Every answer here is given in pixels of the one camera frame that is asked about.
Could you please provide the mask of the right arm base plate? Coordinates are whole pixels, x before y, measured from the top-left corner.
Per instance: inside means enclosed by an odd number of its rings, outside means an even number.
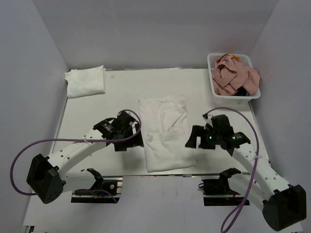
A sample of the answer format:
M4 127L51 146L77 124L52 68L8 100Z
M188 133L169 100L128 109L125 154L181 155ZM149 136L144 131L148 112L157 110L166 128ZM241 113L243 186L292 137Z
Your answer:
M204 179L198 184L198 188L203 191L204 206L238 206L243 196L239 193L228 190L225 191L218 179Z

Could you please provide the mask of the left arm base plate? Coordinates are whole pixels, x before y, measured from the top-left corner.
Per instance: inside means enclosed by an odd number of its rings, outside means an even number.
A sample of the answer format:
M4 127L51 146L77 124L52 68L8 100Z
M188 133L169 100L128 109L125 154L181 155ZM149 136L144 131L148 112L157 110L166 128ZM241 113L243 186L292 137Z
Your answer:
M117 204L122 192L123 178L95 178L92 186L74 189L71 203Z

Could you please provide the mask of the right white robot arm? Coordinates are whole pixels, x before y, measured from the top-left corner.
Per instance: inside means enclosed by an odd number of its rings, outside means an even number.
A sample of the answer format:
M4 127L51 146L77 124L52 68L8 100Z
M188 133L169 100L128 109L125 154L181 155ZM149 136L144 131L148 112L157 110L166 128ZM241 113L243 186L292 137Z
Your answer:
M194 125L187 148L214 150L220 146L249 173L243 175L237 168L219 174L218 180L203 180L199 185L205 195L231 195L247 198L263 214L267 224L281 231L307 217L306 191L300 185L291 185L278 175L256 153L250 139L242 132L234 132L226 115L214 116L211 124Z

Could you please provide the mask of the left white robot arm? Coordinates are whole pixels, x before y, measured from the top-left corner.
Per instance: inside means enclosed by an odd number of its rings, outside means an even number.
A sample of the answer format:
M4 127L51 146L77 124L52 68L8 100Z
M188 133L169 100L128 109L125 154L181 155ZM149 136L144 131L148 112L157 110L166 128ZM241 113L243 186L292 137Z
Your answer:
M115 151L143 147L141 120L134 111L122 110L95 124L81 139L70 139L70 145L55 153L32 159L27 184L44 204L56 200L69 184L67 172L91 154L114 146Z

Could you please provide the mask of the blue t-shirt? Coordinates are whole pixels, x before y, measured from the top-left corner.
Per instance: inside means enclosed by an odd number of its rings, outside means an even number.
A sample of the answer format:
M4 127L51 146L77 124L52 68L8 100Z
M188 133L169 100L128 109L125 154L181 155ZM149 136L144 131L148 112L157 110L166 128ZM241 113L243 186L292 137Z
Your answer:
M244 88L244 87L240 87L238 90L237 90L237 93L235 94L235 96L247 96L248 95L248 92L247 90Z

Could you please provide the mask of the white red-print t-shirt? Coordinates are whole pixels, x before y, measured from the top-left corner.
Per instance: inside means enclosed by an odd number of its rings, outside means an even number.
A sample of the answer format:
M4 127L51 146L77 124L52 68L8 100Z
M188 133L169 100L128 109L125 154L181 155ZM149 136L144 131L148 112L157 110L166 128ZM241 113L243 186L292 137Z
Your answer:
M144 98L138 101L138 108L148 172L196 165L194 155L185 147L190 136L186 98Z

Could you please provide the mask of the pink t-shirt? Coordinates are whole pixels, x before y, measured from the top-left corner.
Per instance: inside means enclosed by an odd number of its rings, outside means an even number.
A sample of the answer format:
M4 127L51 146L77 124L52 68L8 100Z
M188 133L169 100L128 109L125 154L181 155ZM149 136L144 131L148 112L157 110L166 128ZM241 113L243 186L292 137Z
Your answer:
M215 61L211 72L215 94L235 96L240 87L244 87L249 96L259 90L260 75L250 66L244 66L241 59L228 53Z

